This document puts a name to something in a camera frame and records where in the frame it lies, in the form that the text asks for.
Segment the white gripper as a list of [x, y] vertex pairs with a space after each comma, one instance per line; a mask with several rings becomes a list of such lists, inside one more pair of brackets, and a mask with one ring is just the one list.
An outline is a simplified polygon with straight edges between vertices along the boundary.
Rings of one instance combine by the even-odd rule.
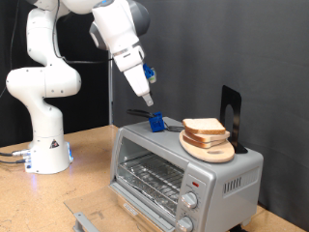
[[151, 97], [149, 82], [145, 76], [143, 66], [137, 65], [127, 71], [124, 71], [124, 75], [134, 93], [143, 99], [147, 106], [152, 106], [154, 101]]

